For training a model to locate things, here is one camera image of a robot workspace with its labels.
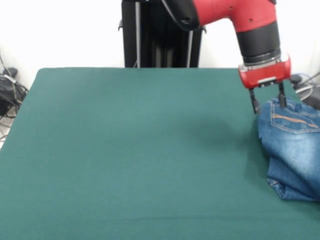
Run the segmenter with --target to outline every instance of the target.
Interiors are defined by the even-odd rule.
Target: orange stitching
[[[272,114],[272,117],[276,118],[276,119],[286,119],[286,120],[289,120],[289,121],[294,122],[294,123],[307,124],[310,127],[318,128],[318,126],[315,125],[315,124],[310,124],[310,123],[307,123],[306,121],[303,121],[303,120],[300,120],[300,119],[296,119],[296,118],[292,118],[292,117],[282,116],[282,115],[275,114],[275,113]]]

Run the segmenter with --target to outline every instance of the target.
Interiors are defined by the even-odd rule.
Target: black cable
[[[2,137],[0,137],[0,141],[2,142],[2,139],[5,139],[8,135],[3,135]]]
[[[24,101],[28,90],[13,78],[0,74],[0,116],[14,118],[9,116],[8,112],[14,108],[18,112]]]
[[[8,129],[10,128],[10,126],[5,125],[5,124],[3,124],[3,123],[1,123],[1,122],[0,122],[0,126],[6,127],[6,128],[8,128]]]

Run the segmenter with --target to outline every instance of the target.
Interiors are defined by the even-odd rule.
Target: jeans back pocket
[[[271,125],[293,134],[318,133],[320,127],[311,117],[303,112],[281,108],[278,104],[271,106]]]

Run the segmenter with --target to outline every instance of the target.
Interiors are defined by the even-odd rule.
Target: cable bundle
[[[15,77],[18,74],[18,70],[10,67],[6,68],[4,61],[0,54],[0,63],[4,70],[0,74],[0,120],[3,117],[14,118],[15,116],[9,116],[8,112],[11,108],[14,108],[15,113],[18,112],[23,100],[25,99],[28,90],[19,84]]]

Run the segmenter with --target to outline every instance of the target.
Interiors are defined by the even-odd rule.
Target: wire
[[[8,68],[6,67],[5,63],[4,63],[4,60],[2,59],[2,56],[1,56],[1,51],[0,51],[0,62],[4,68],[4,70],[9,74],[10,77],[12,77],[11,75],[11,72],[8,70]]]
[[[3,126],[3,127],[8,128],[8,129],[11,128],[11,126],[5,125],[5,124],[3,124],[3,123],[1,123],[1,122],[0,122],[0,125]]]
[[[301,81],[298,85],[302,85],[305,83],[308,83],[310,81],[312,81],[313,79],[315,79],[316,77],[318,77],[320,75],[320,71],[318,73],[316,73],[315,75],[313,75],[312,77],[309,77],[308,79]]]
[[[3,117],[8,118],[8,119],[14,119],[16,115],[9,116],[8,113],[6,113]]]
[[[2,128],[1,128],[1,127],[0,127],[0,132],[1,132],[2,136],[5,135],[5,133],[4,133],[4,131],[2,131]]]
[[[5,139],[7,136],[8,136],[8,135],[3,135],[2,137],[0,137],[0,141],[1,141],[2,139]]]
[[[17,113],[28,92],[15,79],[0,74],[0,116],[14,118],[15,116],[8,115],[9,110],[13,108]]]

